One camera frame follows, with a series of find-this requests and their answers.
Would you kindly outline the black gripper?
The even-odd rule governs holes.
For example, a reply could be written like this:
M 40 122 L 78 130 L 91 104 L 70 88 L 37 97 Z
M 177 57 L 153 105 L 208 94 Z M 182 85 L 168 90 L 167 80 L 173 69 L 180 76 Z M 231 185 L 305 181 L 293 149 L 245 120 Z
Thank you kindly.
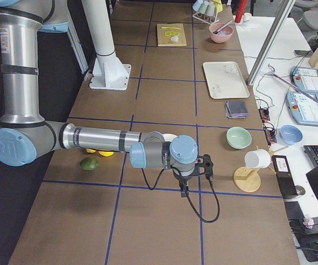
M 178 176 L 179 186 L 181 188 L 181 197 L 186 198 L 186 193 L 184 188 L 189 188 L 190 176 Z

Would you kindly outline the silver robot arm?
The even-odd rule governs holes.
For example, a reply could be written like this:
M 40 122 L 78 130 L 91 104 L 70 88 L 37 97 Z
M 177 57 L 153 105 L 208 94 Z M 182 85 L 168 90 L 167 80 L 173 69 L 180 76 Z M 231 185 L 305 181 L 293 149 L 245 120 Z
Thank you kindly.
M 68 31 L 66 1 L 0 1 L 4 115 L 0 161 L 22 166 L 58 149 L 127 152 L 135 168 L 172 170 L 182 194 L 199 174 L 198 148 L 186 135 L 166 141 L 159 132 L 96 129 L 45 120 L 39 113 L 38 32 Z

